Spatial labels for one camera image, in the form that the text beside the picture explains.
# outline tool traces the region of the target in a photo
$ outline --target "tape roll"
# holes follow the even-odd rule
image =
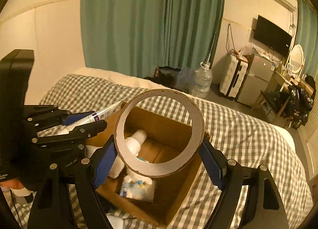
[[[152,96],[166,96],[175,99],[185,107],[192,120],[192,134],[188,145],[177,157],[163,163],[147,163],[139,160],[129,151],[124,137],[125,121],[130,111],[140,101]],[[203,140],[203,135],[203,115],[199,107],[190,98],[177,91],[169,89],[154,89],[135,96],[123,107],[116,122],[114,141],[120,158],[129,169],[142,176],[158,178],[176,173],[185,167],[197,152],[197,149]]]

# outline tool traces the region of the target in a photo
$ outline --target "green curtain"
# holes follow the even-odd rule
[[[81,0],[85,64],[145,77],[194,69],[216,49],[224,0]]]
[[[318,70],[318,17],[308,4],[298,0],[298,28],[295,44],[304,51],[305,67],[303,73],[315,78]]]
[[[195,69],[210,49],[212,63],[223,9],[224,0],[167,0],[165,64]]]
[[[145,77],[164,65],[165,0],[81,0],[85,64]]]

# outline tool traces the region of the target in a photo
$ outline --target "round mirror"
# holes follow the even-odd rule
[[[292,51],[289,54],[288,63],[293,66],[293,73],[298,73],[304,62],[304,52],[300,44],[294,46]]]

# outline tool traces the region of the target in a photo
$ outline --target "mini fridge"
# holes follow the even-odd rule
[[[273,62],[254,54],[236,100],[242,104],[252,106],[260,92],[265,91],[274,69]]]

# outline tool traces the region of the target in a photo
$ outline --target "toothpaste tube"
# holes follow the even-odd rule
[[[66,126],[64,129],[62,129],[58,133],[58,135],[68,134],[76,126],[80,126],[80,125],[83,125],[83,124],[87,124],[87,123],[91,123],[91,122],[96,122],[96,121],[99,121],[99,120],[107,119],[112,113],[120,110],[121,103],[122,103],[122,100],[112,104],[111,106],[109,106],[107,108],[103,108],[103,109],[101,109],[98,112],[94,112],[91,115],[88,115],[88,116],[80,119],[79,121],[76,121],[76,122]]]

